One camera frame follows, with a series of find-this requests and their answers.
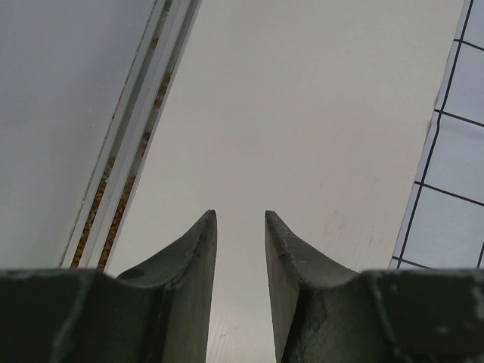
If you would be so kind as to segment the white black-grid tablecloth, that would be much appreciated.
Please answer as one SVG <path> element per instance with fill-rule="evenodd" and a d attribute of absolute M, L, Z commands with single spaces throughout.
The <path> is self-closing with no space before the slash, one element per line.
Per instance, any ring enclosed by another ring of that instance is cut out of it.
<path fill-rule="evenodd" d="M 389 267 L 483 267 L 481 1 L 464 3 Z"/>

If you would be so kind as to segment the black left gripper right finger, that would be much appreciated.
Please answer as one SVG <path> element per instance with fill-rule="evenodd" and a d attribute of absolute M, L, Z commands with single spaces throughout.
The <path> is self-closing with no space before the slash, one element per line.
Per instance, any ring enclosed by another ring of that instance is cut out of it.
<path fill-rule="evenodd" d="M 483 272 L 355 272 L 265 214 L 279 362 L 481 362 Z"/>

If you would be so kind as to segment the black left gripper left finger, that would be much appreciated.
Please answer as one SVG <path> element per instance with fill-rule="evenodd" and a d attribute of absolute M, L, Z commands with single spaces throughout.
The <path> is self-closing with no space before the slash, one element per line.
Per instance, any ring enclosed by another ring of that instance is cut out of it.
<path fill-rule="evenodd" d="M 202 362 L 217 246 L 206 211 L 112 278 L 95 268 L 1 272 L 3 362 Z"/>

